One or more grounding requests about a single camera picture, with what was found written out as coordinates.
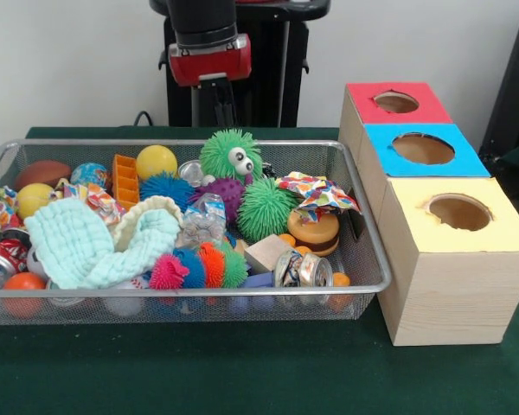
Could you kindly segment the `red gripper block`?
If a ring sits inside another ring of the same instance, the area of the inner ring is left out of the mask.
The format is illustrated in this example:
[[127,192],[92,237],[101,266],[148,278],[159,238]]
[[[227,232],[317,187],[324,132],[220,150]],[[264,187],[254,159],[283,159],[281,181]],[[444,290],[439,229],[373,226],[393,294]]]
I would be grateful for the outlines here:
[[[252,49],[249,36],[239,34],[236,39],[212,48],[184,49],[176,43],[169,46],[170,71],[179,86],[198,86],[201,78],[223,74],[229,80],[243,80],[252,72]],[[214,88],[214,110],[218,125],[235,123],[234,95],[231,84],[224,86],[222,104],[219,88]]]

